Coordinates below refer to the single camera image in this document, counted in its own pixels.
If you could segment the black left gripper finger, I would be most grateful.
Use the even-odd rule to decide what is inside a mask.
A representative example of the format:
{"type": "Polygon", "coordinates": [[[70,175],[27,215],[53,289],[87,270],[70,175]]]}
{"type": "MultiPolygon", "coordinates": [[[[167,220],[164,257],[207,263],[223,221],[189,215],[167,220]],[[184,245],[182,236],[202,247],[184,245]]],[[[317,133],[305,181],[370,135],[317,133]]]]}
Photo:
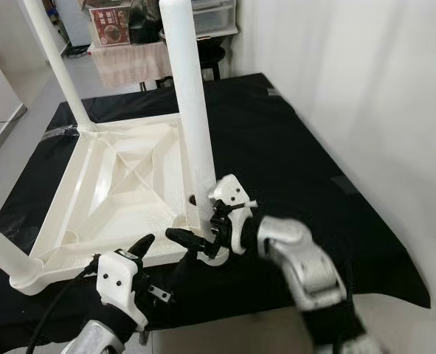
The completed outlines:
{"type": "Polygon", "coordinates": [[[190,292],[196,280],[194,268],[198,262],[198,252],[187,250],[175,264],[173,273],[167,278],[168,292],[190,292]]]}
{"type": "Polygon", "coordinates": [[[129,260],[143,260],[147,255],[151,245],[156,240],[154,234],[147,234],[138,239],[127,251],[126,257],[129,260]]]}

